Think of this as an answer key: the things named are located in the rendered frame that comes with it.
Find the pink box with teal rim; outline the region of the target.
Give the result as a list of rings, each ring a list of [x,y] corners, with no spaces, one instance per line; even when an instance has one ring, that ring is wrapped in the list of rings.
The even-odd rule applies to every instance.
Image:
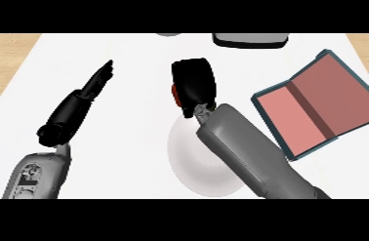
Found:
[[[369,125],[369,84],[331,50],[251,102],[291,161]]]

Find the white plate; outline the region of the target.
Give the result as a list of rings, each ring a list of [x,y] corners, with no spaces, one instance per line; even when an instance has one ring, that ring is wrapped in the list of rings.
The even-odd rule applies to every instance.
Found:
[[[179,117],[167,141],[169,162],[184,185],[200,195],[223,197],[246,185],[220,158],[201,142],[195,119]]]

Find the grey and black appliance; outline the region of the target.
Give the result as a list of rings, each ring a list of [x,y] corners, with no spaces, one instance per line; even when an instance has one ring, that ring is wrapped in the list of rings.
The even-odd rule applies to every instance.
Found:
[[[213,39],[228,48],[278,49],[285,46],[288,33],[215,33]]]

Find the red bell pepper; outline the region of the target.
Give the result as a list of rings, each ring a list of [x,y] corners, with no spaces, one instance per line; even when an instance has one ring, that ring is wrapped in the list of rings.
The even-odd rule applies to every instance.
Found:
[[[172,85],[172,95],[175,97],[175,101],[176,101],[178,106],[182,107],[182,102],[181,102],[181,99],[179,99],[179,95],[178,95],[178,90],[176,90],[176,85],[175,84]]]

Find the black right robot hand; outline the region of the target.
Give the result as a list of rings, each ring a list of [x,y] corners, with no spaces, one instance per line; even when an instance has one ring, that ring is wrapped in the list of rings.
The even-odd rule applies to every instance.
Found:
[[[194,117],[195,107],[216,105],[216,77],[206,58],[176,61],[172,64],[173,84],[187,118]]]

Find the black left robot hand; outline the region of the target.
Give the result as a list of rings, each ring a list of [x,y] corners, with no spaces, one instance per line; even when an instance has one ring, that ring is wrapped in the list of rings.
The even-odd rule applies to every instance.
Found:
[[[39,143],[48,147],[65,144],[83,125],[94,101],[113,78],[113,60],[96,71],[85,88],[60,103],[46,124],[37,130]]]

